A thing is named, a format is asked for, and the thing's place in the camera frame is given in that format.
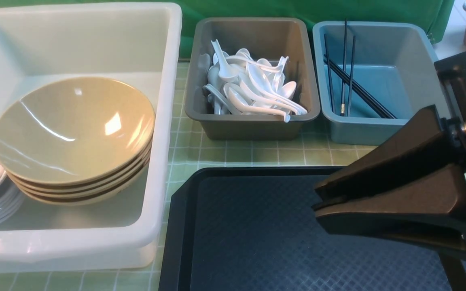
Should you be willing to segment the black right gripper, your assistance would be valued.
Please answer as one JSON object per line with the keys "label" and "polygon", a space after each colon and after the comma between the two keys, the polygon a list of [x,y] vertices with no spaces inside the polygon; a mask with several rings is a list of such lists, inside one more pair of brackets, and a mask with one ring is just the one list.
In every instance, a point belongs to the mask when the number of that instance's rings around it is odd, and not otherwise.
{"label": "black right gripper", "polygon": [[[322,202],[313,211],[327,233],[466,261],[466,51],[434,65],[451,118],[424,107],[380,146],[320,182]],[[459,160],[464,173],[451,164]]]}

